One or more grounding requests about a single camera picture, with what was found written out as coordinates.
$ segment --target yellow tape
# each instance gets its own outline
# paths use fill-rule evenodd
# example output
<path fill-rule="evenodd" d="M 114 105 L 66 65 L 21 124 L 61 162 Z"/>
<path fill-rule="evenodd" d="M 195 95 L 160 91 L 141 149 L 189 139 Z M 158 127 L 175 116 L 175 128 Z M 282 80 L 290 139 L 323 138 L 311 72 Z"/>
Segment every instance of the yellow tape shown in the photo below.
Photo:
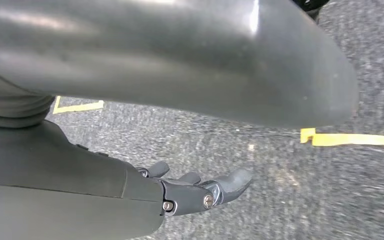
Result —
<path fill-rule="evenodd" d="M 344 144 L 384 145 L 384 136 L 368 134 L 316 133 L 315 128 L 301 129 L 301 143 L 312 140 L 313 146 L 327 147 Z"/>
<path fill-rule="evenodd" d="M 82 104 L 82 105 L 59 107 L 60 100 L 61 100 L 61 97 L 57 96 L 52 114 L 60 114 L 60 113 L 66 113 L 66 112 L 81 112 L 81 111 L 102 109 L 104 107 L 104 101 L 102 100 L 98 102 Z"/>

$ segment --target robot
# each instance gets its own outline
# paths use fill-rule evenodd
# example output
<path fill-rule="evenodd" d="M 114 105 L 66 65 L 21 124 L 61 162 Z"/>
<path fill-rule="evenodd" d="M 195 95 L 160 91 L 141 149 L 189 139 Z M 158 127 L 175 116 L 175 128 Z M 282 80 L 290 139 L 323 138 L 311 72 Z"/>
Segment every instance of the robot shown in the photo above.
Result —
<path fill-rule="evenodd" d="M 167 179 L 164 162 L 71 144 L 45 120 L 54 96 L 286 128 L 352 116 L 355 70 L 316 24 L 327 2 L 0 0 L 0 239 L 144 236 L 252 182 L 245 169 Z"/>

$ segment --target robotic hand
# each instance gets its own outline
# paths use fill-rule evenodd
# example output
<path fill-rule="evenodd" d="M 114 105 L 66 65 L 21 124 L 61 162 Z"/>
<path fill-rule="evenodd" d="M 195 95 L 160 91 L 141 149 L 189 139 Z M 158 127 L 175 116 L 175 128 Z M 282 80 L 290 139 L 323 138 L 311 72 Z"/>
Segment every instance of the robotic hand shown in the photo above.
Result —
<path fill-rule="evenodd" d="M 205 212 L 211 208 L 237 199 L 249 187 L 251 172 L 238 168 L 228 176 L 219 176 L 214 180 L 201 182 L 195 172 L 188 172 L 178 179 L 164 179 L 169 165 L 157 162 L 150 168 L 137 170 L 146 178 L 158 181 L 163 188 L 162 210 L 166 216 L 179 216 Z"/>

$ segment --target metal screw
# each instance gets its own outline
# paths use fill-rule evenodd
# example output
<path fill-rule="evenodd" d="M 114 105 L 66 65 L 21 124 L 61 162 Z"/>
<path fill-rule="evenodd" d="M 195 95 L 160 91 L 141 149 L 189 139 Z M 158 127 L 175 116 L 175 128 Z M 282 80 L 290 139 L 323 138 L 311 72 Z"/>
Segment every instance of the metal screw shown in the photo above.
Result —
<path fill-rule="evenodd" d="M 174 204 L 172 202 L 169 202 L 169 201 L 165 201 L 163 204 L 162 204 L 162 209 L 166 212 L 170 212 L 171 210 L 173 210 L 174 208 Z"/>
<path fill-rule="evenodd" d="M 204 208 L 210 209 L 214 204 L 214 197 L 213 195 L 205 195 L 204 197 Z"/>

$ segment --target yellow floor line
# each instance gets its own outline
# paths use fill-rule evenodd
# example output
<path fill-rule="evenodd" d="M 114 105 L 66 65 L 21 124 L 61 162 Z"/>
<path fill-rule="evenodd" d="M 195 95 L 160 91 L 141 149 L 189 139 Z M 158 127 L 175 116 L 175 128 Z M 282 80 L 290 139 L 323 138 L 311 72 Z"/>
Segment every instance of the yellow floor line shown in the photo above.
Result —
<path fill-rule="evenodd" d="M 328 147 L 345 144 L 384 145 L 384 136 L 369 134 L 316 133 L 315 128 L 301 129 L 301 143 L 312 141 L 313 146 Z"/>
<path fill-rule="evenodd" d="M 95 109 L 102 109 L 104 107 L 104 101 L 100 100 L 94 103 L 82 104 L 82 105 L 74 105 L 74 106 L 63 106 L 59 107 L 61 97 L 57 96 L 55 100 L 55 106 L 53 107 L 52 114 L 60 114 L 66 112 L 81 112 Z"/>

